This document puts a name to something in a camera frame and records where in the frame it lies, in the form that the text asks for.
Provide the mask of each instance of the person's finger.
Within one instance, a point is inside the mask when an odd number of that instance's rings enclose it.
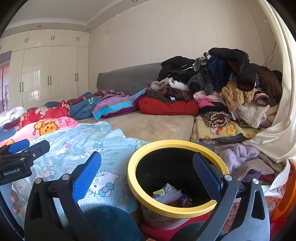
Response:
[[[13,205],[11,209],[16,214],[20,213],[20,206],[18,204]]]
[[[15,191],[12,191],[11,194],[10,194],[10,200],[13,202],[13,203],[17,203],[18,202],[18,195]]]

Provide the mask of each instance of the gray headboard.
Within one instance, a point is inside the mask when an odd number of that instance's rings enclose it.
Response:
[[[161,63],[144,64],[124,69],[113,70],[98,75],[98,90],[122,91],[133,95],[146,87],[147,83],[158,79]]]

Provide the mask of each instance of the white wall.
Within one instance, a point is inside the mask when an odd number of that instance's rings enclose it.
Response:
[[[98,73],[177,55],[195,59],[212,47],[242,49],[250,62],[265,62],[257,28],[243,0],[149,1],[91,32],[89,90],[96,91]]]
[[[252,16],[254,24],[257,28],[257,32],[260,38],[264,62],[266,61],[267,57],[270,55],[274,48],[275,38],[272,33],[272,30],[269,24],[266,23],[265,14],[260,7],[257,0],[244,0],[246,6],[248,7],[249,13]],[[271,60],[272,55],[268,58],[267,63]],[[282,57],[280,56],[280,52],[278,49],[278,45],[275,46],[274,49],[274,58],[267,65],[267,67],[271,70],[277,69],[279,71],[283,71],[283,61]]]

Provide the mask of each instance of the ceiling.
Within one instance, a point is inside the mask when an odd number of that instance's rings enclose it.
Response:
[[[2,37],[41,28],[92,31],[122,12],[150,0],[28,0]]]

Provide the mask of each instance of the metal screw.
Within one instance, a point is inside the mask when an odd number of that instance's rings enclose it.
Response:
[[[232,180],[232,176],[231,175],[225,175],[224,177],[225,177],[225,179],[227,181],[231,181]]]
[[[259,184],[259,181],[258,181],[258,179],[256,179],[256,178],[253,178],[253,183],[255,183],[255,184]]]
[[[36,183],[36,184],[39,184],[41,181],[42,181],[41,178],[37,178],[37,179],[35,180],[35,183]]]
[[[64,181],[68,180],[69,178],[70,178],[70,175],[69,174],[65,174],[65,175],[62,176],[62,179]]]

